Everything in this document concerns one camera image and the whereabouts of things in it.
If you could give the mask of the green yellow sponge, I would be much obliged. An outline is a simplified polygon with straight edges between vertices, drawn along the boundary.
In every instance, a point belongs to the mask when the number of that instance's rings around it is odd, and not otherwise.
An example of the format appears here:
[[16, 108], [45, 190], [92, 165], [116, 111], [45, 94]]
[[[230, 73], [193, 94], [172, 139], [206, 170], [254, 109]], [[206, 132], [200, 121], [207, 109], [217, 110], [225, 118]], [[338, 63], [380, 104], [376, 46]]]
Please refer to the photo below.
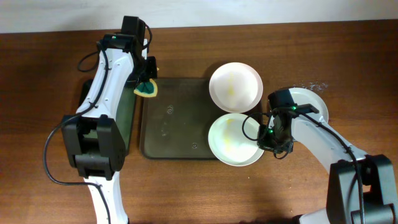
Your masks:
[[147, 82], [141, 82], [134, 89], [134, 94], [143, 98], [156, 97], [158, 93], [158, 87], [154, 79], [149, 79]]

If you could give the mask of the white plate with yellow stain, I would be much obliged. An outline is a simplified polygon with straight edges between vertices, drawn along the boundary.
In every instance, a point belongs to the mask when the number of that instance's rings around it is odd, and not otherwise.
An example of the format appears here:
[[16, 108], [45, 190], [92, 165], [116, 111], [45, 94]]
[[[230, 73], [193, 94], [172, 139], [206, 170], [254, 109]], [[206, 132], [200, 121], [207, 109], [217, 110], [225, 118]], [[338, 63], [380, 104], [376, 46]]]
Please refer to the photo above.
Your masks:
[[225, 114], [209, 129], [209, 147], [215, 157], [227, 165], [248, 166], [258, 161], [264, 153], [254, 140], [259, 127], [255, 119], [245, 114]]

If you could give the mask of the light grey plate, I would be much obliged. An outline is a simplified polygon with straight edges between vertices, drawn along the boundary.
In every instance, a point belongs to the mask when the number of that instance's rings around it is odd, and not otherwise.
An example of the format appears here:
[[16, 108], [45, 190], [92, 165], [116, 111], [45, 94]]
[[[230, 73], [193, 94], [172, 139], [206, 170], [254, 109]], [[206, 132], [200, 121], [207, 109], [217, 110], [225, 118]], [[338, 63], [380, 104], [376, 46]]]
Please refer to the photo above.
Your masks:
[[313, 91], [305, 88], [289, 88], [294, 103], [298, 105], [311, 104], [319, 112], [310, 113], [309, 116], [319, 122], [328, 123], [329, 113], [325, 102]]

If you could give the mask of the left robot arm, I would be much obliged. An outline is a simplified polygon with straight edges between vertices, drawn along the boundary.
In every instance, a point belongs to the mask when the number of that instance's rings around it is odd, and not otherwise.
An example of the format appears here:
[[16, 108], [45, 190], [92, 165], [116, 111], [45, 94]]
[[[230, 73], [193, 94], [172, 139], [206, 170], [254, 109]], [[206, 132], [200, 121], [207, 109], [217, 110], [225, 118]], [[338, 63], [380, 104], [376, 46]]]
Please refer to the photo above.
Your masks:
[[136, 98], [158, 92], [148, 32], [143, 20], [124, 16], [119, 32], [98, 41], [96, 75], [76, 113], [62, 119], [68, 161], [90, 190], [98, 223], [129, 223], [120, 171], [129, 154]]

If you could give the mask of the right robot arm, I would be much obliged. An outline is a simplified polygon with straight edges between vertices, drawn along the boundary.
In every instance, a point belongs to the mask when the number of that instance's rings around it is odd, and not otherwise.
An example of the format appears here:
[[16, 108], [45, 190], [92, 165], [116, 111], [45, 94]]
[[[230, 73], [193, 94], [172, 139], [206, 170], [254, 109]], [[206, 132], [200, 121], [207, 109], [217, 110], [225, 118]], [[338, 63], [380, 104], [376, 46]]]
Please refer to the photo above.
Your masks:
[[277, 90], [268, 96], [268, 103], [268, 123], [257, 134], [259, 148], [283, 159], [299, 142], [329, 175], [326, 207], [296, 216], [296, 223], [397, 223], [390, 159], [369, 155], [335, 131], [328, 124], [326, 104], [310, 90]]

